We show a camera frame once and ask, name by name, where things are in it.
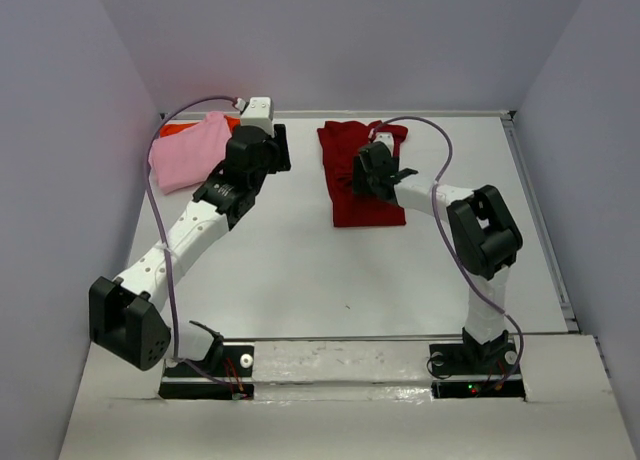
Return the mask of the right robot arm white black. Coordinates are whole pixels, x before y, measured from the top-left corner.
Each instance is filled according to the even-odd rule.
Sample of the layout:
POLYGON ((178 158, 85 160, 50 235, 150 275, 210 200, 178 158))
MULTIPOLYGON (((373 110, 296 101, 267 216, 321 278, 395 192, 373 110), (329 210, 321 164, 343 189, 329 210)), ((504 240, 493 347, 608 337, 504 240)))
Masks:
POLYGON ((506 324, 522 330, 506 313, 506 284, 523 238, 498 189, 453 187, 402 169, 389 146, 374 141, 354 159, 353 191, 432 216, 469 287, 462 340, 431 355, 434 375, 496 373, 502 382, 514 375, 522 352, 509 342, 506 324))

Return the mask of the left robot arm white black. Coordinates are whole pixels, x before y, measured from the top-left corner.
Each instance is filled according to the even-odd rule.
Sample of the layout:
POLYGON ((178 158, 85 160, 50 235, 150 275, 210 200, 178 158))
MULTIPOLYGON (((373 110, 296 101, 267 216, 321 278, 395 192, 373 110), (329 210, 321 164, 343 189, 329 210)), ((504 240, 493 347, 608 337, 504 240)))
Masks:
POLYGON ((224 159, 171 229, 114 279, 99 277, 91 285, 91 341, 141 371, 163 360, 214 367, 223 353, 222 335, 194 320, 165 321, 162 312, 176 305, 175 287, 188 270, 254 207, 266 178, 290 168, 284 125, 271 133, 237 126, 224 159))

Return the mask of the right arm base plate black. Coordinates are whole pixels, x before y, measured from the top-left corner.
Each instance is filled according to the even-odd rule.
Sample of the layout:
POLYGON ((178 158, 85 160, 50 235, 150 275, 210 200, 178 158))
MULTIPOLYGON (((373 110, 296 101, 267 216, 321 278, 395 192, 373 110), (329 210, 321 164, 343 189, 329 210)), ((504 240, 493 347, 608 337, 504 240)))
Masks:
POLYGON ((426 368, 432 377, 434 399, 525 399, 521 369, 511 372, 517 358, 510 342, 497 355, 476 364, 462 343, 436 343, 429 346, 426 368))

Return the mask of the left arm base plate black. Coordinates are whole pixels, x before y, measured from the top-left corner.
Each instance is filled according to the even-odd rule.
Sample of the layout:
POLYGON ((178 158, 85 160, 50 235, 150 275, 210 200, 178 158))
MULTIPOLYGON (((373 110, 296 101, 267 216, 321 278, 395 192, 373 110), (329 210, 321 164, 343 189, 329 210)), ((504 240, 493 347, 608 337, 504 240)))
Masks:
POLYGON ((158 395, 165 400, 252 400, 254 357, 253 343, 230 342, 213 364, 165 365, 158 395))

